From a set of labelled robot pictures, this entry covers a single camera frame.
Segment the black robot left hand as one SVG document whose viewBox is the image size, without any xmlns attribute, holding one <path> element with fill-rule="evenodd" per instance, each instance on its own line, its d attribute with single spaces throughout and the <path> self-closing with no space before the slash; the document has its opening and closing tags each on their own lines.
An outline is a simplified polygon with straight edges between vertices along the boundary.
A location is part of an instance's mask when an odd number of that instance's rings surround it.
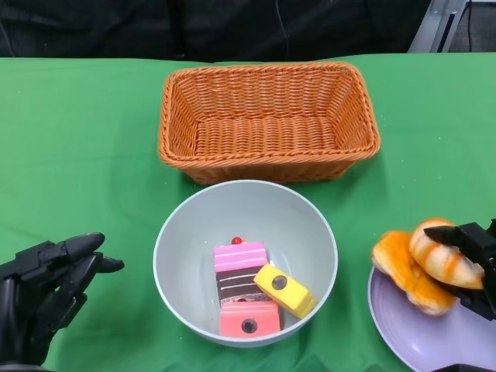
<svg viewBox="0 0 496 372">
<path fill-rule="evenodd" d="M 68 327 L 88 297 L 96 274 L 125 264 L 99 252 L 99 232 L 46 241 L 1 265 L 1 369 L 41 371 L 51 341 Z"/>
</svg>

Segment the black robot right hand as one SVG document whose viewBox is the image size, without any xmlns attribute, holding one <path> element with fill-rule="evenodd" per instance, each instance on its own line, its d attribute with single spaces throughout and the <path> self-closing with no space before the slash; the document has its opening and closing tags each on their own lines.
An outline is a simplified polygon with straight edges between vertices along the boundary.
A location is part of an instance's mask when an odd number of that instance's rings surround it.
<svg viewBox="0 0 496 372">
<path fill-rule="evenodd" d="M 471 222 L 459 226 L 429 227 L 424 229 L 424 233 L 434 242 L 453 243 L 467 259 L 482 267 L 481 290 L 436 281 L 458 297 L 465 308 L 489 321 L 495 320 L 495 219 L 487 229 Z"/>
</svg>

